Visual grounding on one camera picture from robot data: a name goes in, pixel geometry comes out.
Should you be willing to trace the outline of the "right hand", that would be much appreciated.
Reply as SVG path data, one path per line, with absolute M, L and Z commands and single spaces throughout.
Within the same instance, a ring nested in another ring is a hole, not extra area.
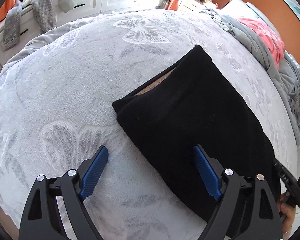
M 295 213 L 296 213 L 296 208 L 283 202 L 285 196 L 286 195 L 284 193 L 281 194 L 281 196 L 276 202 L 278 212 L 281 212 L 286 216 L 286 218 L 282 222 L 282 232 L 284 234 L 289 233 L 290 230 L 292 229 L 293 222 L 295 219 Z

